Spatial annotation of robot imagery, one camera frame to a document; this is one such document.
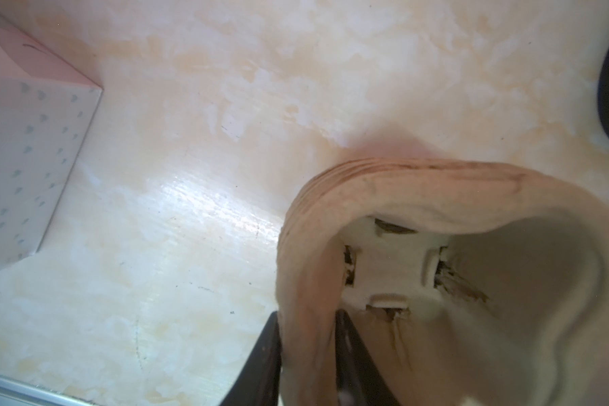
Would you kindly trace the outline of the cardboard cup carrier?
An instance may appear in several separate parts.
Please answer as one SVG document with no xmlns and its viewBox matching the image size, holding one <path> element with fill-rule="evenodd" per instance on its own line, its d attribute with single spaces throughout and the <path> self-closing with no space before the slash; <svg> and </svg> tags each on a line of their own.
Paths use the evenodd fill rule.
<svg viewBox="0 0 609 406">
<path fill-rule="evenodd" d="M 338 402 L 342 309 L 402 405 L 573 405 L 609 338 L 609 210 L 508 164 L 345 162 L 289 208 L 276 297 L 284 404 Z"/>
</svg>

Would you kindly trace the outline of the white paper gift bag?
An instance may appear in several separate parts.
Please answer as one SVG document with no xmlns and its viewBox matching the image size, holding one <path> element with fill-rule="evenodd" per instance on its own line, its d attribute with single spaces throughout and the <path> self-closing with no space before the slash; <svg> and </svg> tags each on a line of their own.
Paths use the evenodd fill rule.
<svg viewBox="0 0 609 406">
<path fill-rule="evenodd" d="M 38 251 L 102 92 L 40 43 L 0 27 L 0 270 Z"/>
</svg>

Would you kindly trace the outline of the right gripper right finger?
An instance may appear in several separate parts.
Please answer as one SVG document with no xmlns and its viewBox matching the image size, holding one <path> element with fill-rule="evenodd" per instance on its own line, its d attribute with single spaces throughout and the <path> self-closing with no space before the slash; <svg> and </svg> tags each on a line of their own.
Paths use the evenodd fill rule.
<svg viewBox="0 0 609 406">
<path fill-rule="evenodd" d="M 336 311 L 334 333 L 338 404 L 399 406 L 347 311 Z"/>
</svg>

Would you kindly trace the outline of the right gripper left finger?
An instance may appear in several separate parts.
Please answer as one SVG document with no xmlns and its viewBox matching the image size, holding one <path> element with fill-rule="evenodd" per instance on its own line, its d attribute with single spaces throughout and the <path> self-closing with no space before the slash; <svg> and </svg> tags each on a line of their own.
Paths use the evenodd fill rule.
<svg viewBox="0 0 609 406">
<path fill-rule="evenodd" d="M 277 406 L 282 369 L 277 311 L 270 314 L 221 406 Z"/>
</svg>

